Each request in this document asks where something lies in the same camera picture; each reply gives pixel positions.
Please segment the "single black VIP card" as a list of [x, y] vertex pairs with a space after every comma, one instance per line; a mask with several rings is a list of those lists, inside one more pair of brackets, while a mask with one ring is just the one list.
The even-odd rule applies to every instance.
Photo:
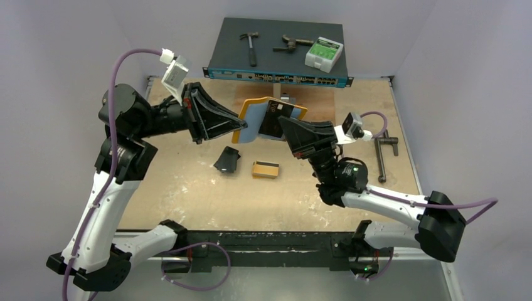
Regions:
[[290, 117], [293, 109], [294, 106], [290, 103], [270, 99], [258, 133], [271, 139], [283, 138], [284, 133], [279, 123], [279, 117]]

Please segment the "orange leather card holder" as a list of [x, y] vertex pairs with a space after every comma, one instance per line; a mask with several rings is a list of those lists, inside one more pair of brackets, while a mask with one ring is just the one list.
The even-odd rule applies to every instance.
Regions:
[[[281, 139], [271, 139], [269, 137], [261, 136], [258, 133], [259, 127], [263, 121], [266, 113], [267, 105], [270, 99], [281, 101], [274, 97], [249, 98], [243, 102], [242, 108], [238, 117], [248, 124], [246, 129], [235, 131], [232, 135], [231, 142], [233, 144], [246, 144], [253, 142], [257, 137], [270, 140], [285, 140], [285, 136]], [[302, 120], [306, 115], [308, 109], [297, 104], [294, 106], [292, 115], [289, 118]]]

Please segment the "black credit card stack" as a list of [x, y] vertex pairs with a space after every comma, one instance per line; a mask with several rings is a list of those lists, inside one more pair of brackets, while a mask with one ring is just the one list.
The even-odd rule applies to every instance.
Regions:
[[233, 174], [241, 158], [239, 150], [226, 146], [213, 166], [222, 173]]

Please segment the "gold credit card stack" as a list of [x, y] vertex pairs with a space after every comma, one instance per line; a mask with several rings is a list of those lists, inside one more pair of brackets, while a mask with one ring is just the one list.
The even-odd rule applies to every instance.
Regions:
[[255, 161], [252, 166], [254, 178], [275, 179], [279, 176], [280, 165], [274, 162]]

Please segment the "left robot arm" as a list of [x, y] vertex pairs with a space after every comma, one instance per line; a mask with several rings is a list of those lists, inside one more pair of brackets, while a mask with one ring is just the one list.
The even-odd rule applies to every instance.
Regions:
[[115, 290], [136, 265], [152, 256], [186, 251], [188, 231], [170, 219], [132, 239], [114, 241], [125, 208], [157, 153], [147, 138], [187, 130], [200, 144], [247, 126], [198, 82], [185, 85], [183, 98], [168, 97], [151, 105], [127, 84], [105, 93], [98, 116], [116, 131], [108, 133], [101, 146], [88, 204], [73, 238], [46, 262], [75, 286], [75, 300]]

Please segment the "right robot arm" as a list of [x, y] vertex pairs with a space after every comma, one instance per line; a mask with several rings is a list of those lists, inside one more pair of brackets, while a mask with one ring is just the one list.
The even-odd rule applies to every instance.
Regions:
[[392, 224], [370, 223], [366, 231], [354, 235], [356, 253], [367, 255], [374, 249], [418, 248], [443, 262], [455, 261], [466, 219], [458, 207], [437, 191], [429, 196], [403, 194], [370, 185], [368, 167], [352, 157], [341, 157], [336, 147], [373, 135], [362, 129], [359, 117], [348, 117], [343, 125], [278, 118], [293, 156], [308, 160], [318, 180], [322, 202], [329, 206], [371, 211], [393, 219]]

